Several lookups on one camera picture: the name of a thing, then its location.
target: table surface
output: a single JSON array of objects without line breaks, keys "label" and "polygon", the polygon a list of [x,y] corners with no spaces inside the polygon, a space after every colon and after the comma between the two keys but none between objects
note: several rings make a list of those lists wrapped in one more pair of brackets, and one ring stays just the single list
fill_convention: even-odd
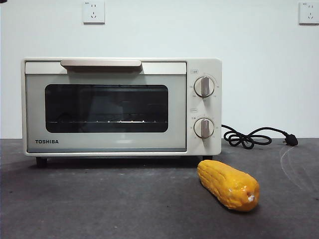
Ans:
[{"label": "table surface", "polygon": [[259,205],[228,210],[197,176],[198,157],[50,159],[1,140],[3,239],[319,238],[319,139],[214,157],[255,177]]}]

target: oven knob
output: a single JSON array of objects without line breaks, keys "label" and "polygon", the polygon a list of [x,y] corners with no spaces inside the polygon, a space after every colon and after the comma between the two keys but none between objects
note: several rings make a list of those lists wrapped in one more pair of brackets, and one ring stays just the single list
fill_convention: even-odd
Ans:
[{"label": "oven knob", "polygon": [[201,118],[194,124],[195,134],[200,138],[208,138],[214,133],[214,123],[210,119]]},{"label": "oven knob", "polygon": [[207,97],[214,92],[214,82],[207,76],[202,76],[195,81],[194,90],[200,97]]}]

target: black power cord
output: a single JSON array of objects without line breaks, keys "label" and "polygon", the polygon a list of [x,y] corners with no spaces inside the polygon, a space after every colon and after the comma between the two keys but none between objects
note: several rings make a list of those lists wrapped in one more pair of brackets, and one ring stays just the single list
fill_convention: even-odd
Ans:
[{"label": "black power cord", "polygon": [[[234,130],[233,128],[231,128],[227,125],[222,124],[221,126],[230,130],[224,134],[224,139],[233,147],[235,147],[241,143],[243,145],[243,148],[252,149],[255,146],[255,144],[258,144],[258,145],[271,144],[272,140],[270,137],[265,136],[265,135],[261,135],[261,134],[255,134],[255,133],[262,131],[262,130],[265,130],[265,129],[273,130],[273,131],[282,133],[286,137],[285,142],[287,145],[290,145],[290,146],[298,145],[298,140],[297,140],[296,136],[294,136],[293,134],[288,134],[287,132],[284,132],[284,131],[282,131],[280,129],[276,129],[276,128],[262,127],[262,128],[258,128],[256,130],[252,131],[250,134],[245,135],[243,133],[240,133],[240,132]],[[264,138],[267,141],[260,142],[260,141],[254,140],[253,138]]]}]

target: white toaster oven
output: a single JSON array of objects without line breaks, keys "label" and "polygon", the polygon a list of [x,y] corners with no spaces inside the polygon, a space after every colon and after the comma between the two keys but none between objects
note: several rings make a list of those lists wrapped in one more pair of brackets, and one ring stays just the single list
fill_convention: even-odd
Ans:
[{"label": "white toaster oven", "polygon": [[211,58],[24,59],[24,153],[219,154],[221,72]]}]

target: wall outlet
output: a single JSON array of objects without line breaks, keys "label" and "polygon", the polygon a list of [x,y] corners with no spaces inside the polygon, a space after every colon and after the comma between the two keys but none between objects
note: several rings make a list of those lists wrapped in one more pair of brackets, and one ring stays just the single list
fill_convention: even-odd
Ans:
[{"label": "wall outlet", "polygon": [[299,24],[319,24],[319,1],[299,3]]},{"label": "wall outlet", "polygon": [[85,1],[82,7],[83,23],[105,23],[105,2]]}]

